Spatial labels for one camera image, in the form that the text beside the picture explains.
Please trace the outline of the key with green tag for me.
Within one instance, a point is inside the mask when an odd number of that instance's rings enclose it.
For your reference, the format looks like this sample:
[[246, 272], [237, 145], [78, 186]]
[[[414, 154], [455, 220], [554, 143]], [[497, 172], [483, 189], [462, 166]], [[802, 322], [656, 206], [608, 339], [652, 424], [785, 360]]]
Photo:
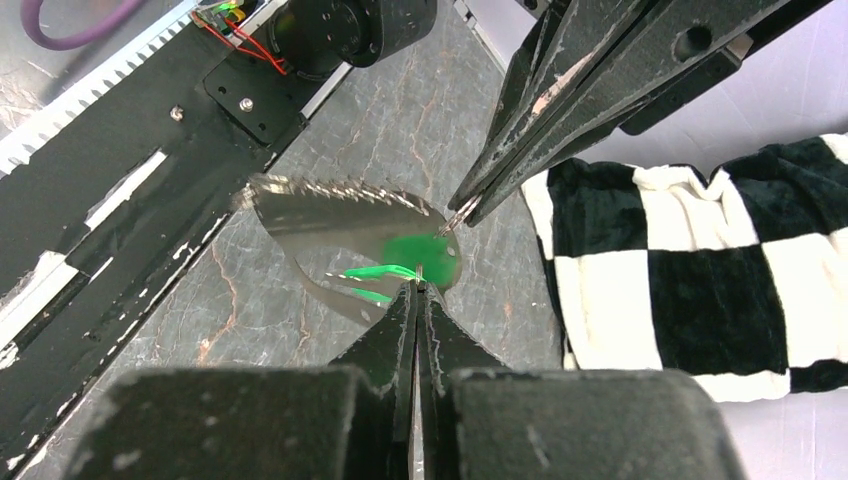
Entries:
[[459, 243], [452, 234], [442, 236], [425, 231], [369, 236], [355, 241], [348, 249], [371, 263], [327, 273], [325, 278], [378, 305], [388, 304], [403, 282], [419, 279], [445, 291], [461, 276]]

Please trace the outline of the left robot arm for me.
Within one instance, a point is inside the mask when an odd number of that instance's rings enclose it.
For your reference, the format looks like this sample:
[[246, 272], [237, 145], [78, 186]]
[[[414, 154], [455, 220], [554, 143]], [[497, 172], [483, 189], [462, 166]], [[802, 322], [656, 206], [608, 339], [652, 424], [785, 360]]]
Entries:
[[[275, 53], [304, 76], [364, 68], [423, 39], [434, 1], [290, 1]], [[532, 176], [615, 130], [638, 135], [736, 73], [819, 1], [551, 1], [505, 73], [478, 158], [449, 201], [475, 225]]]

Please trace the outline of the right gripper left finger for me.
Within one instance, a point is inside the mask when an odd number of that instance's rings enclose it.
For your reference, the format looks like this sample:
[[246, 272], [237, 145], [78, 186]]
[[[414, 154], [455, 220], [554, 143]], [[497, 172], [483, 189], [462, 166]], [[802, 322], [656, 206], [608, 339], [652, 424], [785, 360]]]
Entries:
[[148, 369], [106, 393], [68, 479], [408, 479], [415, 284], [324, 366]]

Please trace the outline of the metal key organizer plate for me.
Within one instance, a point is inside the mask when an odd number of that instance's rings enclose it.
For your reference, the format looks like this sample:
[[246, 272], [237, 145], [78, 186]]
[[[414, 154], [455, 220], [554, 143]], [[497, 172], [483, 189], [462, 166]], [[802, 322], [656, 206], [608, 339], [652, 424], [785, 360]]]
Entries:
[[446, 219], [425, 199], [401, 189], [352, 179], [310, 180], [255, 174], [232, 196], [231, 204], [233, 210], [251, 210], [256, 214], [269, 236], [283, 249], [288, 264], [310, 295], [363, 327], [378, 321], [394, 296], [388, 304], [378, 305], [327, 279], [329, 284], [323, 286], [304, 271], [298, 255], [318, 247], [356, 253], [348, 247], [369, 236], [425, 231], [454, 235], [442, 232]]

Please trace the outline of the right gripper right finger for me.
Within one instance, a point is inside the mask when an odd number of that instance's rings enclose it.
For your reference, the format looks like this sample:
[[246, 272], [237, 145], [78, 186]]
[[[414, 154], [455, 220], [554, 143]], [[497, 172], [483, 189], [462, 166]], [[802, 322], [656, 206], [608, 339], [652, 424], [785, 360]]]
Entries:
[[741, 479], [716, 404], [688, 375], [513, 370], [417, 290], [429, 479]]

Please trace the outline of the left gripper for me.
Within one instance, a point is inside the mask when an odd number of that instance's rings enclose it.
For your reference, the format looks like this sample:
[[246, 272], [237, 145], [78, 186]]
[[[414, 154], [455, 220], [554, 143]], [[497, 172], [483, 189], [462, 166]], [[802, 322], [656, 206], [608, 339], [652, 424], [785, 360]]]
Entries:
[[510, 61], [484, 147], [449, 208], [477, 225], [530, 177], [621, 123], [644, 133], [829, 3], [551, 2]]

